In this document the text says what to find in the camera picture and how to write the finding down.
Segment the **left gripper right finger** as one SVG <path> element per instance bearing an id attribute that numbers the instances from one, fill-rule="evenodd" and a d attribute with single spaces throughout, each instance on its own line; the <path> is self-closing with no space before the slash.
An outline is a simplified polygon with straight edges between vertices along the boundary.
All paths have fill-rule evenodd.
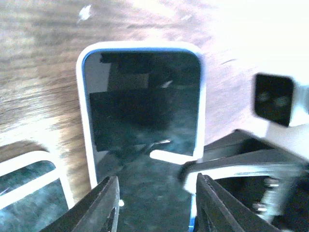
<path id="1" fill-rule="evenodd" d="M 278 232 L 208 175 L 197 175 L 199 232 Z"/>

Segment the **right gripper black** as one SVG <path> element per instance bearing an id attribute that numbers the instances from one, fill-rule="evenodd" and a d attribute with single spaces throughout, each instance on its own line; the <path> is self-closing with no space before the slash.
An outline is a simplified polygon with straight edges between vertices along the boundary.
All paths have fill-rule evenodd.
<path id="1" fill-rule="evenodd" d="M 197 174 L 209 175 L 237 200 L 283 232 L 309 230 L 309 161 L 245 130 L 203 148 L 200 161 L 181 166 L 178 180 L 196 192 Z M 281 172 L 293 177 L 274 178 Z"/>

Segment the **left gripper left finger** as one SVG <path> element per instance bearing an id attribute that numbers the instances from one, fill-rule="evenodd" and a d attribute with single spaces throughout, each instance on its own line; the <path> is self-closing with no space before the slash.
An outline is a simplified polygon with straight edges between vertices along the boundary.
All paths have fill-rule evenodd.
<path id="1" fill-rule="evenodd" d="M 43 232 L 115 232 L 119 217 L 118 177 L 108 176 Z"/>

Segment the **black phone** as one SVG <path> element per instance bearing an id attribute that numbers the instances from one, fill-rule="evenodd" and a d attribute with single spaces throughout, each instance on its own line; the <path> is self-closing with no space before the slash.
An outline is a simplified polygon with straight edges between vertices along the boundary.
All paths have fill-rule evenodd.
<path id="1" fill-rule="evenodd" d="M 0 193 L 8 192 L 42 175 L 43 170 L 31 167 L 0 177 Z M 40 190 L 0 210 L 2 232 L 39 232 L 68 211 L 60 181 L 54 181 Z"/>

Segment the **blue phone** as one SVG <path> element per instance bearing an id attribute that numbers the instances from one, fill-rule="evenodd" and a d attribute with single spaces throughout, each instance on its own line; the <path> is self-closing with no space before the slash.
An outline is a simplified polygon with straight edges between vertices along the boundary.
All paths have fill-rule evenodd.
<path id="1" fill-rule="evenodd" d="M 119 180 L 118 231 L 187 231 L 191 195 L 178 179 L 181 166 L 150 153 L 193 155 L 198 58 L 179 49 L 94 51 L 83 71 L 96 179 Z"/>

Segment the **beige phone case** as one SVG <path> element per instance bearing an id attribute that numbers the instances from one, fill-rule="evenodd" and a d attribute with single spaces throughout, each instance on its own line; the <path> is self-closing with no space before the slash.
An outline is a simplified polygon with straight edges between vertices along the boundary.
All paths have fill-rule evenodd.
<path id="1" fill-rule="evenodd" d="M 91 188 L 140 156 L 202 158 L 206 75 L 196 45 L 95 43 L 80 53 L 76 79 Z"/>
<path id="2" fill-rule="evenodd" d="M 43 170 L 42 165 L 47 165 L 47 170 L 42 172 L 42 175 L 24 183 L 8 192 L 2 191 L 0 194 L 0 208 L 4 209 L 7 206 L 25 198 L 26 196 L 40 190 L 41 188 L 51 184 L 54 181 L 60 181 L 62 191 L 68 209 L 74 206 L 73 194 L 70 189 L 68 177 L 65 172 L 64 165 L 60 158 L 51 155 L 46 151 L 31 151 L 14 158 L 9 158 L 0 163 L 0 176 L 19 171 L 22 168 L 34 168 L 36 171 Z"/>

